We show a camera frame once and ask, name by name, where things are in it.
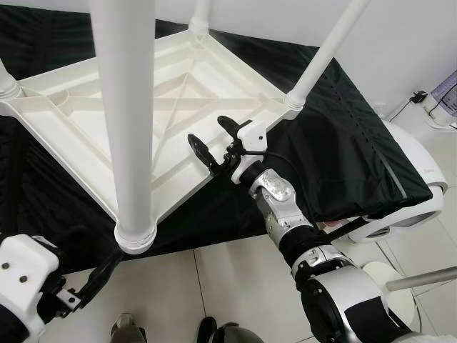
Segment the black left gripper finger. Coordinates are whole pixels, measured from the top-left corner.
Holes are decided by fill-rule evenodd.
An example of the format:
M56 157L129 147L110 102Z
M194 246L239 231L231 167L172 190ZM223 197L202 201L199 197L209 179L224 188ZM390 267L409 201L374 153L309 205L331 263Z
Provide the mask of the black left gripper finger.
M81 309L95 298L100 293L104 285L110 281L111 275L114 273L114 269L123 261L124 251L120 247L112 249L111 253L92 270L89 274L87 282L83 284L83 287L75 293L79 300L75 309Z

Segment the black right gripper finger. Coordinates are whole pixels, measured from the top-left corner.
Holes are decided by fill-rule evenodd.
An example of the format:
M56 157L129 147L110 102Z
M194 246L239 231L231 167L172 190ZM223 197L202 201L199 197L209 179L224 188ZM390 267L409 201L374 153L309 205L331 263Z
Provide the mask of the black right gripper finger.
M248 120L243 121L241 124L239 124L231 117L219 116L216 118L216 123L218 123L219 126L221 126L226 131L226 133L232 138L233 141L239 141L241 138L238 137L238 132L248 124Z
M210 174L219 172L220 164L215 157L209 153L209 147L203 143L195 134L187 134L187 141L196 158L206 167Z

